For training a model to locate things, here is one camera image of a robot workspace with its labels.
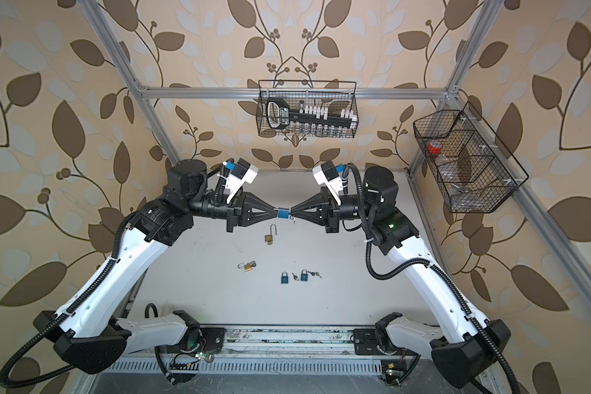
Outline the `blue padlock with key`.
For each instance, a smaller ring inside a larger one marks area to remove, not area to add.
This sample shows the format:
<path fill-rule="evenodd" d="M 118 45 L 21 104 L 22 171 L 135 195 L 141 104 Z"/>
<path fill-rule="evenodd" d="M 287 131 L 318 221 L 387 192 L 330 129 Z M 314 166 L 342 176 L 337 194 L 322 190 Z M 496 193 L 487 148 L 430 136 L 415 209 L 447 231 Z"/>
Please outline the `blue padlock with key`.
<path fill-rule="evenodd" d="M 293 279 L 296 282 L 300 281 L 300 277 L 294 273 L 289 274 L 288 272 L 283 272 L 281 274 L 281 284 L 289 284 L 290 279 Z"/>
<path fill-rule="evenodd" d="M 307 269 L 302 270 L 300 273 L 300 280 L 302 282 L 308 282 L 311 277 L 321 278 L 321 275 L 319 272 L 309 271 Z"/>

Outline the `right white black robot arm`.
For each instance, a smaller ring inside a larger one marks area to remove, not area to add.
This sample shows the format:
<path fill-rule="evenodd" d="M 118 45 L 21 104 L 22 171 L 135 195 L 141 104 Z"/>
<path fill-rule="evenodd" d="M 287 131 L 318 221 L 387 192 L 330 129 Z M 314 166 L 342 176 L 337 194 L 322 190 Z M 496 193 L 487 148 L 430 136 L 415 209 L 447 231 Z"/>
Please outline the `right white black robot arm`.
<path fill-rule="evenodd" d="M 368 274 L 379 281 L 407 276 L 437 320 L 431 327 L 400 313 L 382 318 L 376 324 L 380 350 L 413 351 L 433 361 L 453 387 L 470 384 L 482 393 L 488 389 L 477 377 L 499 364 L 512 392 L 519 393 L 520 384 L 502 354 L 510 329 L 476 308 L 442 269 L 418 228 L 397 208 L 398 185 L 392 172 L 374 166 L 361 174 L 355 164 L 326 162 L 312 173 L 320 192 L 292 207 L 292 217 L 320 225 L 328 233 L 338 232 L 344 221 L 359 221 Z"/>

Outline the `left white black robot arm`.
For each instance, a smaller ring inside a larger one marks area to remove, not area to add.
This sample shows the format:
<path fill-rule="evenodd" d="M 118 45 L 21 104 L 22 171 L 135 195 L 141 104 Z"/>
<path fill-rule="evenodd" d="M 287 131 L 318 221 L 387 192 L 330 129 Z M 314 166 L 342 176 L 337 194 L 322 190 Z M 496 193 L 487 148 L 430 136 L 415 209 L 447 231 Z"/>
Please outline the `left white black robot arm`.
<path fill-rule="evenodd" d="M 185 159 L 167 172 L 160 197 L 121 220 L 113 249 L 103 265 L 57 311 L 44 311 L 35 319 L 38 332 L 0 370 L 0 386 L 34 386 L 74 369 L 98 374 L 127 353 L 156 346 L 177 345 L 197 322 L 183 311 L 131 323 L 114 313 L 156 259 L 196 217 L 222 219 L 228 231 L 277 217 L 277 210 L 242 187 L 259 170 L 244 159 L 225 161 L 216 174 L 215 190 L 208 189 L 210 172 L 197 159 Z M 12 371 L 40 341 L 47 339 L 66 366 L 41 376 L 16 380 Z"/>

